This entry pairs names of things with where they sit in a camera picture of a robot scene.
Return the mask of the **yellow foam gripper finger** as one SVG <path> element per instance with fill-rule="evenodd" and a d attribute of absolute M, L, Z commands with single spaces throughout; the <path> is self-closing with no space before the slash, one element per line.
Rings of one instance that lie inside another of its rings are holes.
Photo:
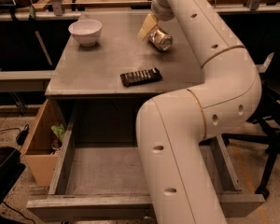
<path fill-rule="evenodd" d="M 146 39 L 157 26 L 158 19 L 154 14 L 148 14 L 138 32 L 138 38 L 140 40 Z"/>

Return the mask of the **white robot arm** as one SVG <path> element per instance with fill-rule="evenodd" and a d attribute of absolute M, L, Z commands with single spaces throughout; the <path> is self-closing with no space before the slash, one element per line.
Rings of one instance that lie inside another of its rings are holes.
<path fill-rule="evenodd" d="M 152 0 L 161 21 L 177 19 L 202 68 L 202 84 L 155 96 L 136 137 L 159 224 L 227 224 L 199 144 L 238 127 L 256 110 L 259 72 L 245 45 L 207 0 Z"/>

